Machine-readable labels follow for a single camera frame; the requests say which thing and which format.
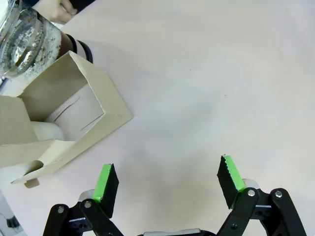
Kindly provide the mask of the person's bare hand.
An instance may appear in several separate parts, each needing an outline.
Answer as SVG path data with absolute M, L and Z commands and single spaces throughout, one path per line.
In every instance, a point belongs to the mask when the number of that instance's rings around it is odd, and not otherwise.
M 77 9 L 73 7 L 69 0 L 48 0 L 47 8 L 48 20 L 62 25 L 77 14 Z

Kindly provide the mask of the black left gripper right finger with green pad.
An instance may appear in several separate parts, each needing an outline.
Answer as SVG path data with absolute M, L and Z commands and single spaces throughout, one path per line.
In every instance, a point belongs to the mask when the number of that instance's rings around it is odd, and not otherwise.
M 244 182 L 231 156 L 223 155 L 217 173 L 231 210 L 219 236 L 241 236 L 250 220 L 258 220 L 268 236 L 304 236 L 306 231 L 289 193 L 283 188 L 263 192 L 255 181 Z

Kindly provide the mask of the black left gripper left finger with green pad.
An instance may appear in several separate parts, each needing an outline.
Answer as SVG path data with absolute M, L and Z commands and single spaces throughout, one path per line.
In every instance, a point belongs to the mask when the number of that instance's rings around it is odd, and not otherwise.
M 113 164 L 102 167 L 94 190 L 83 192 L 76 205 L 52 206 L 44 236 L 119 236 L 121 231 L 111 221 L 119 180 Z

